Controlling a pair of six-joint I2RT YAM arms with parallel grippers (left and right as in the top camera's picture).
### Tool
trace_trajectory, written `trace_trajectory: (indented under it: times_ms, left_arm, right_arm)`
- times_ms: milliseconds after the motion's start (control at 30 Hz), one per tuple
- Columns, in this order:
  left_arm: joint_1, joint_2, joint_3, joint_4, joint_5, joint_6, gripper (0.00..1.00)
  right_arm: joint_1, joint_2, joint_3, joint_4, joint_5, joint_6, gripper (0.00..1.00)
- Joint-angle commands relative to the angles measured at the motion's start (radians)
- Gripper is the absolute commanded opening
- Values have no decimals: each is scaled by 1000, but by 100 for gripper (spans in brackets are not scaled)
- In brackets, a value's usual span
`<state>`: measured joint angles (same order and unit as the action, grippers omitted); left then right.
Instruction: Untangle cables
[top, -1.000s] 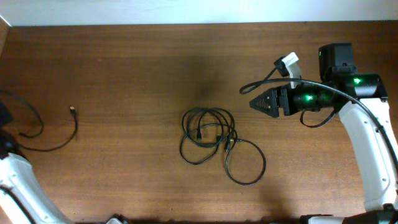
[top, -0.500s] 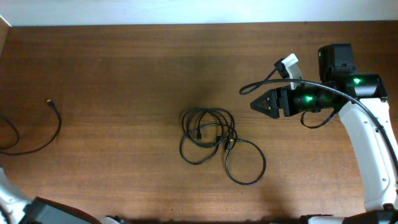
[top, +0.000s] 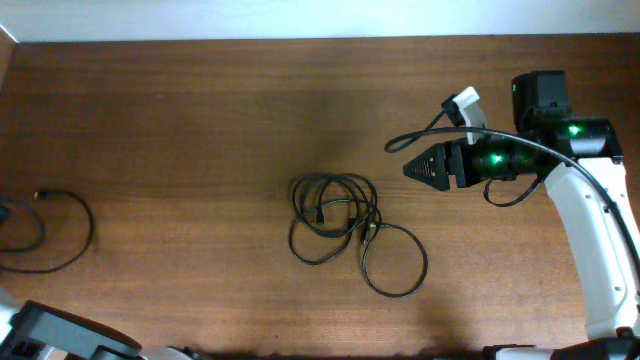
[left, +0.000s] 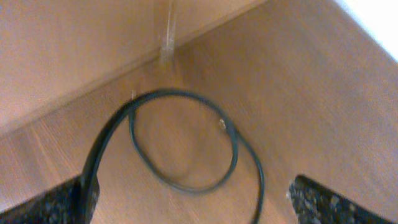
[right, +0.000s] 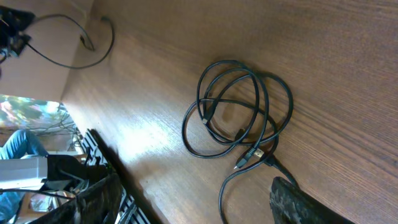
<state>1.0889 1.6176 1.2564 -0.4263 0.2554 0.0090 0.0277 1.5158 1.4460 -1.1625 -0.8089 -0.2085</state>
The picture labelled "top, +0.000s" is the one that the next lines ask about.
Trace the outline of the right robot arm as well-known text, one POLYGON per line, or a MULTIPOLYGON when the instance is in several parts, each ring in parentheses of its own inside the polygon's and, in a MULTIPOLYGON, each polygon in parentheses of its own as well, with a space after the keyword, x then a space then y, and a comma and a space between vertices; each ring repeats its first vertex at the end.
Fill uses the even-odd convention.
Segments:
POLYGON ((473 88, 442 104, 458 140, 435 144, 403 167, 439 191, 534 175, 559 213, 583 292, 587 339, 543 349, 493 345, 482 359, 636 359, 639 356, 639 229, 623 152, 606 118, 579 118, 562 70, 514 77, 515 133, 491 130, 473 88))

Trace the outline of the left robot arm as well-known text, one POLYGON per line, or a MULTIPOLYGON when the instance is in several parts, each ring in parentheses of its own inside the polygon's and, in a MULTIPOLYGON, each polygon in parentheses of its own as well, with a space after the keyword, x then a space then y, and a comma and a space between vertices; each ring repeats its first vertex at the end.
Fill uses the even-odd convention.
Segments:
POLYGON ((142 345, 111 327, 35 301, 20 305, 1 291, 1 357, 41 360, 54 350, 68 359, 88 360, 202 360, 190 347, 145 350, 142 345))

